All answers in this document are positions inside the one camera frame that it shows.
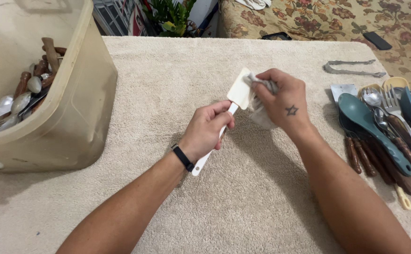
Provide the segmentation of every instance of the floral couch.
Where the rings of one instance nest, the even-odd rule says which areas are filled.
[[[366,43],[391,76],[411,86],[411,0],[273,0],[255,11],[235,0],[220,0],[228,38],[259,39],[287,32],[294,40]],[[362,34],[375,31],[392,45],[381,51]]]

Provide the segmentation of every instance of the translucent plastic container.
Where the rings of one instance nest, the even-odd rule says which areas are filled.
[[[103,152],[117,70],[92,12],[90,0],[0,1],[0,98],[41,59],[42,37],[67,48],[41,107],[0,132],[0,171],[77,170]]]

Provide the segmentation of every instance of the black wristband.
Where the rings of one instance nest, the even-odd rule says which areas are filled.
[[[171,149],[174,151],[177,157],[179,157],[180,161],[185,166],[186,170],[188,172],[191,172],[195,165],[193,165],[193,163],[190,162],[190,160],[185,156],[185,153],[182,152],[180,147],[177,144],[174,144],[174,146],[172,146]]]

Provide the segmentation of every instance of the smartphone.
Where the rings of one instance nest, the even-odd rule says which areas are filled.
[[[276,37],[281,38],[283,41],[291,41],[292,40],[292,37],[290,37],[285,32],[277,32],[277,33],[264,35],[264,36],[262,36],[262,40],[276,40]]]
[[[379,50],[392,49],[391,44],[389,44],[375,32],[365,32],[362,34],[362,36],[364,36],[364,38],[366,38],[369,42],[373,43]]]

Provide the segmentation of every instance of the star tattoo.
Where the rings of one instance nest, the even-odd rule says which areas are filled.
[[[295,107],[295,105],[292,105],[292,107],[286,107],[287,110],[287,115],[295,115],[296,111],[298,110],[298,108]]]

